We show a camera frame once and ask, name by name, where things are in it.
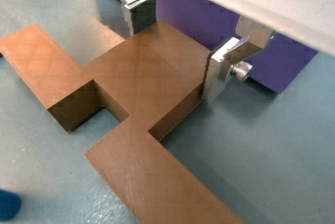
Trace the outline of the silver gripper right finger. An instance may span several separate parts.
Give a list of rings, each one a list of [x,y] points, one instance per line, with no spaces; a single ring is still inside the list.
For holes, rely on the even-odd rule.
[[[259,53],[273,36],[273,30],[247,17],[240,17],[236,33],[209,54],[205,72],[202,99],[212,102],[222,92],[232,77],[244,81],[252,71],[252,65],[245,62]]]

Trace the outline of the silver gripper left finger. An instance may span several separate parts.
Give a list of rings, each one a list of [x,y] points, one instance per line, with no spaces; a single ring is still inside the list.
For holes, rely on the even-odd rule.
[[[123,17],[134,35],[155,23],[155,0],[121,0]]]

